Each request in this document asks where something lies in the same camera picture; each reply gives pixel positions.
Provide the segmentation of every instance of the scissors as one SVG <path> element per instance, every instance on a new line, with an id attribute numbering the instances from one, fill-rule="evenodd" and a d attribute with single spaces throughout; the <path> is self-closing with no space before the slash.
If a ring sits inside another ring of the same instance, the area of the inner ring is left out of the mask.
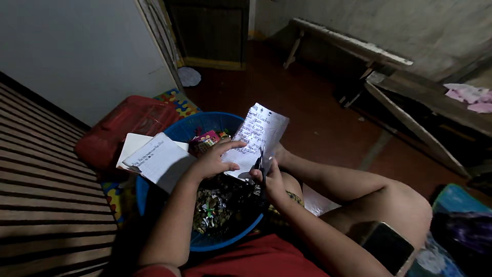
<path id="1" fill-rule="evenodd" d="M 260 184 L 261 191 L 260 191 L 260 206 L 266 205 L 268 203 L 267 199 L 267 190 L 266 190 L 266 184 L 267 184 L 267 170 L 265 170 L 265 161 L 264 161 L 264 154 L 265 154 L 265 146 L 260 148 L 260 157 L 256 160 L 256 163 L 254 164 L 254 169 L 258 169 L 261 171 L 261 175 L 263 176 L 263 181 Z"/>

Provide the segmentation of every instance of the person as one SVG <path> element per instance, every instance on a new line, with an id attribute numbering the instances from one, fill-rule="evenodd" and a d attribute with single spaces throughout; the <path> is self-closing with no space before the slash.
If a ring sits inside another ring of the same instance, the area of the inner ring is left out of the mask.
<path id="1" fill-rule="evenodd" d="M 422 247 L 432 210 L 427 200 L 413 189 L 376 174 L 311 162 L 279 145 L 266 180 L 268 199 L 314 259 L 307 259 L 292 243 L 270 234 L 180 271 L 189 257 L 200 182 L 218 173 L 239 170 L 237 164 L 223 163 L 221 155 L 244 146 L 246 143 L 241 141 L 218 143 L 187 169 L 142 250 L 141 269 L 135 277 L 391 276 L 376 258 L 349 237 L 354 226 L 370 221 L 387 223 L 412 244 L 414 253 Z M 290 174 L 281 172 L 279 167 Z M 251 170 L 250 174 L 261 181 L 260 171 Z M 289 196 L 303 198 L 300 184 L 293 176 L 342 206 L 316 217 Z M 404 275 L 413 258 L 414 254 L 398 276 Z"/>

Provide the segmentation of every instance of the tiled floor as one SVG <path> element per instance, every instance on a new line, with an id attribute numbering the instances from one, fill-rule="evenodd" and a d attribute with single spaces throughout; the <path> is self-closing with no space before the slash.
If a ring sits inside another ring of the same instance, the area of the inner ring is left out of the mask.
<path id="1" fill-rule="evenodd" d="M 377 141 L 381 128 L 342 109 L 332 96 L 334 85 L 260 42 L 249 42 L 246 71 L 196 68 L 202 81 L 185 90 L 204 111 L 245 116 L 258 102 L 290 118 L 281 143 L 312 161 L 357 168 Z M 369 171 L 402 181 L 429 197 L 440 184 L 464 180 L 407 144 L 392 138 Z"/>

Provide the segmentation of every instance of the pink cloth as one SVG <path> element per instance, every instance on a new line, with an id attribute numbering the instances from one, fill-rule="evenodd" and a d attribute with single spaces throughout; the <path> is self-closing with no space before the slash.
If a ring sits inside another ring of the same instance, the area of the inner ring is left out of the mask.
<path id="1" fill-rule="evenodd" d="M 462 103 L 470 104 L 467 109 L 479 112 L 492 112 L 492 91 L 465 84 L 445 84 L 449 91 L 446 96 Z"/>

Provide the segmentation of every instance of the hand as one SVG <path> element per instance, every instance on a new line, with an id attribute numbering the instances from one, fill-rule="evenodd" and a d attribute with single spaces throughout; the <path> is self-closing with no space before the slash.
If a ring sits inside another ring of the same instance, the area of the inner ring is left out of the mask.
<path id="1" fill-rule="evenodd" d="M 257 181 L 262 182 L 263 176 L 261 171 L 258 169 L 252 169 L 249 174 L 253 176 Z M 282 180 L 282 174 L 280 169 L 278 169 L 277 159 L 274 158 L 272 162 L 272 167 L 270 168 L 270 173 L 267 176 L 266 181 L 267 196 L 270 203 L 274 206 L 278 203 L 282 203 L 286 199 L 289 199 L 288 194 L 285 192 L 285 186 Z"/>
<path id="2" fill-rule="evenodd" d="M 231 141 L 230 138 L 225 138 L 208 149 L 203 156 L 196 160 L 189 167 L 187 174 L 201 181 L 224 171 L 239 170 L 239 165 L 235 163 L 223 163 L 221 156 L 232 148 L 242 148 L 246 145 L 246 142 L 238 140 Z"/>

